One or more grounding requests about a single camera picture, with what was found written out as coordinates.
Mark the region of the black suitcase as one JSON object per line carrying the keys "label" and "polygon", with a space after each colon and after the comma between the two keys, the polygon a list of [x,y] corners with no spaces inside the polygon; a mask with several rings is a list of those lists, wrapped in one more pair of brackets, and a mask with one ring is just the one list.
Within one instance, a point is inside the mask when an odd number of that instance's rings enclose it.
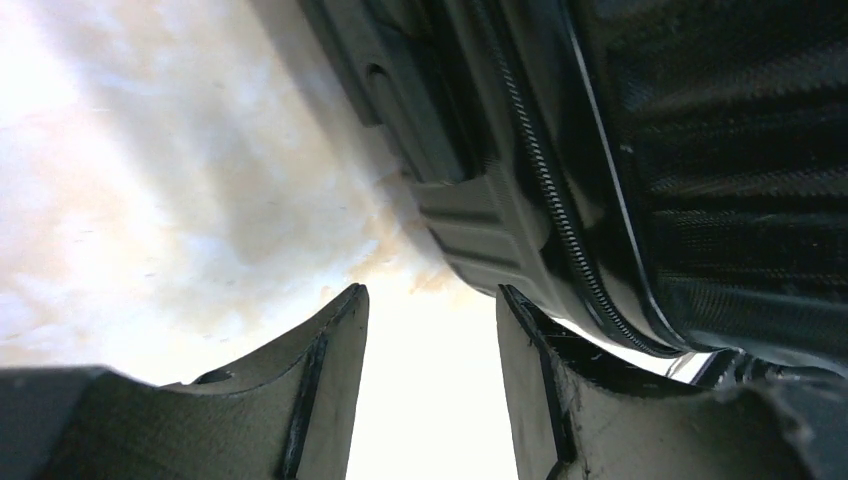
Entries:
{"label": "black suitcase", "polygon": [[659,358],[847,371],[843,1],[305,1],[456,274]]}

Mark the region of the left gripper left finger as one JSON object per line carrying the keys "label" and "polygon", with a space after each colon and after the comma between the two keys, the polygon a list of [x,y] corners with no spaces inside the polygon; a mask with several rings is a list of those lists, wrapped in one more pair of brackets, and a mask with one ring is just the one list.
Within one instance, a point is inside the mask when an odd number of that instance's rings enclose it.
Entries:
{"label": "left gripper left finger", "polygon": [[353,284],[309,320],[188,384],[103,367],[1,373],[5,479],[342,479],[367,339]]}

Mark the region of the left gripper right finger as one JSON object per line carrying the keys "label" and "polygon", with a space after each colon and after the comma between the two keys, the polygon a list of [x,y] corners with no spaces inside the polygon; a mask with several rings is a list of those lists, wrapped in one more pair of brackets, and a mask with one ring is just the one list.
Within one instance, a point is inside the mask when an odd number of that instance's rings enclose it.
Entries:
{"label": "left gripper right finger", "polygon": [[497,330],[522,479],[843,479],[847,382],[821,373],[695,384],[641,369],[511,286]]}

